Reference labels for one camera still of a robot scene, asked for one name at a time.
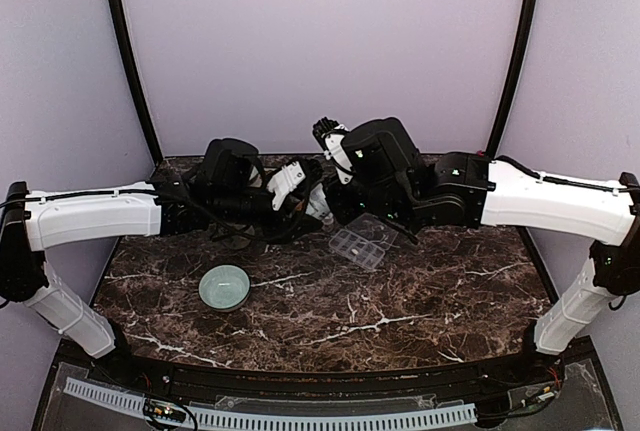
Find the clear plastic pill organizer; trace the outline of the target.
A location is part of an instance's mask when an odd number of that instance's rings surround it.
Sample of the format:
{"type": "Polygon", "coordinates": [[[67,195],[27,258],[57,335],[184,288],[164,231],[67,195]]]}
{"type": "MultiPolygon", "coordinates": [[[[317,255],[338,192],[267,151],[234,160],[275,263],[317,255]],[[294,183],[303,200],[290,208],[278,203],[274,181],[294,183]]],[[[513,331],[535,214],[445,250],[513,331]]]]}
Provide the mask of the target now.
{"type": "Polygon", "coordinates": [[[329,240],[335,254],[365,269],[374,270],[394,245],[398,232],[371,214],[363,214],[340,228],[329,240]],[[358,255],[351,253],[358,250],[358,255]]]}

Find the white pill bottle orange label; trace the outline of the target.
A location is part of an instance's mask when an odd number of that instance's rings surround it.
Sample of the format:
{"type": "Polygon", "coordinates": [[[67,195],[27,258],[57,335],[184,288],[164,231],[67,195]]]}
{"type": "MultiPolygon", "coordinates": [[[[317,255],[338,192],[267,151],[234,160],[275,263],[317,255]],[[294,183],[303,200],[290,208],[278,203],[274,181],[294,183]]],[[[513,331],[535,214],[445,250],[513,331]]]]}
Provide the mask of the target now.
{"type": "Polygon", "coordinates": [[[322,184],[318,184],[312,189],[306,207],[306,214],[320,221],[328,219],[331,215],[322,184]]]}

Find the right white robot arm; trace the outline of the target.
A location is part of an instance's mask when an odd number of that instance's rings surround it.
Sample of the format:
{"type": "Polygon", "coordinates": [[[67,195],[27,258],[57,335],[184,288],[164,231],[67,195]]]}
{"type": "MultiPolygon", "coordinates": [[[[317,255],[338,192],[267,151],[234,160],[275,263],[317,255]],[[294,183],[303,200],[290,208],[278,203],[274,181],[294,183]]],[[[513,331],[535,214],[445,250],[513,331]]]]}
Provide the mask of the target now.
{"type": "Polygon", "coordinates": [[[510,375],[534,383],[570,341],[617,297],[639,290],[639,184],[631,173],[593,181],[533,171],[501,156],[451,152],[432,164],[395,169],[356,161],[348,183],[325,184],[329,208],[342,224],[364,213],[409,237],[435,226],[521,226],[592,239],[582,269],[533,327],[532,346],[510,375]]]}

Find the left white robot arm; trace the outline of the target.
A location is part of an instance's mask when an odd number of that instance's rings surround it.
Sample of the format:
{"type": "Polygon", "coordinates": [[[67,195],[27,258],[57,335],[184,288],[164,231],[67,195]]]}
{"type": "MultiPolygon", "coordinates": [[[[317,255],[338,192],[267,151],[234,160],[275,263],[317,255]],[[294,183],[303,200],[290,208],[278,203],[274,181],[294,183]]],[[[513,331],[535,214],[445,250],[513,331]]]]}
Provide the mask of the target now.
{"type": "Polygon", "coordinates": [[[30,192],[13,183],[1,205],[1,298],[33,309],[76,342],[120,387],[141,378],[140,363],[119,327],[95,312],[56,274],[47,249],[119,236],[175,236],[211,225],[249,239],[288,243],[317,231],[310,216],[311,187],[282,193],[245,186],[232,191],[180,178],[68,193],[30,192]]]}

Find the white ceramic mug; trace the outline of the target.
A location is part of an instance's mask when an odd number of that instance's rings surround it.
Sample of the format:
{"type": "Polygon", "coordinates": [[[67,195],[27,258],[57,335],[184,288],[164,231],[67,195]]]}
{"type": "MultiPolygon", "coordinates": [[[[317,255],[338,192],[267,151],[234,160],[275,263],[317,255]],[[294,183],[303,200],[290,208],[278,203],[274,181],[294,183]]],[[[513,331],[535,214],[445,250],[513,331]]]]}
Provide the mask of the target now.
{"type": "Polygon", "coordinates": [[[223,241],[223,244],[226,248],[231,250],[240,250],[248,247],[252,243],[251,239],[246,237],[242,237],[239,235],[233,235],[231,237],[226,238],[223,241]]]}

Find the celadon bowl front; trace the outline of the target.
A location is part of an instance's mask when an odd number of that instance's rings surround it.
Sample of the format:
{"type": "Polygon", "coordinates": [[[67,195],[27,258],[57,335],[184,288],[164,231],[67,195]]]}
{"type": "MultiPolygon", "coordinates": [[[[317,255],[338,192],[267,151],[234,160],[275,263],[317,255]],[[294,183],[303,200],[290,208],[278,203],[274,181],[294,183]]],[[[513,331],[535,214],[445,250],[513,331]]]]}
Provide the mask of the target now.
{"type": "Polygon", "coordinates": [[[231,312],[240,308],[251,291],[249,275],[235,265],[211,268],[201,278],[198,293],[201,301],[218,312],[231,312]]]}

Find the right black frame post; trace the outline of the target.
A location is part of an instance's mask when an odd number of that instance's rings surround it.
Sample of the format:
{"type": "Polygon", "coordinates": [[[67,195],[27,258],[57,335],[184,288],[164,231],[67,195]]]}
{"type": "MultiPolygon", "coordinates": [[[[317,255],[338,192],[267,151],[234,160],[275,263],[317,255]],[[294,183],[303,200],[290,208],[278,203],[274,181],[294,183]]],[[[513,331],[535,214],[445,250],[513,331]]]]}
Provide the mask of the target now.
{"type": "Polygon", "coordinates": [[[522,0],[504,86],[484,154],[496,157],[505,135],[524,65],[537,0],[522,0]]]}

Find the black frame post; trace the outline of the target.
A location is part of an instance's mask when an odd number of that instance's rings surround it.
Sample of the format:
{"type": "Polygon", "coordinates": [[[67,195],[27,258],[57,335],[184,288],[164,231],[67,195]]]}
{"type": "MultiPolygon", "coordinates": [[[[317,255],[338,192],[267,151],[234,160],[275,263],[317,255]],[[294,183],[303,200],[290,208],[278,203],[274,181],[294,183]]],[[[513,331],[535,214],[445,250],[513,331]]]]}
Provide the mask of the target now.
{"type": "Polygon", "coordinates": [[[144,141],[155,165],[164,160],[159,139],[152,122],[151,113],[147,104],[142,81],[134,56],[134,50],[129,33],[125,6],[123,0],[107,0],[111,15],[112,26],[118,46],[120,60],[125,73],[130,97],[132,99],[138,124],[141,128],[144,141]]]}
{"type": "Polygon", "coordinates": [[[524,65],[537,0],[522,0],[504,86],[484,154],[496,157],[505,135],[524,65]]]}

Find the black front rail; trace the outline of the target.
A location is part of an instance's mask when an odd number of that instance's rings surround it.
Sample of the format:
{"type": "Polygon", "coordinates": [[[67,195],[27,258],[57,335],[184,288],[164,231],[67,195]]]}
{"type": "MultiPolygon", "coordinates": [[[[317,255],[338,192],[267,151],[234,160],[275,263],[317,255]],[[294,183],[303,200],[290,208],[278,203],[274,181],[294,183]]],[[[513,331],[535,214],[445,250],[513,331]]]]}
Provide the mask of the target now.
{"type": "Polygon", "coordinates": [[[211,402],[223,395],[269,399],[338,399],[434,394],[438,398],[496,396],[523,384],[552,379],[535,368],[528,378],[514,378],[524,364],[520,355],[482,361],[364,373],[279,373],[232,370],[135,357],[136,369],[126,378],[136,391],[150,389],[163,397],[211,402]]]}

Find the left black frame post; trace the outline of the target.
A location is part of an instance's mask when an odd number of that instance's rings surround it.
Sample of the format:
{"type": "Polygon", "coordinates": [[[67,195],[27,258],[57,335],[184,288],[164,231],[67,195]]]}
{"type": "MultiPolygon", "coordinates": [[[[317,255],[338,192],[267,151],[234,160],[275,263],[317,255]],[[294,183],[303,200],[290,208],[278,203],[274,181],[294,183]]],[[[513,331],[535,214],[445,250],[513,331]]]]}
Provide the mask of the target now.
{"type": "Polygon", "coordinates": [[[134,56],[134,50],[129,33],[125,6],[123,0],[107,0],[111,15],[112,26],[118,46],[120,60],[125,73],[130,97],[132,99],[138,124],[141,128],[144,141],[155,165],[164,160],[159,139],[152,122],[151,113],[147,104],[142,81],[134,56]]]}

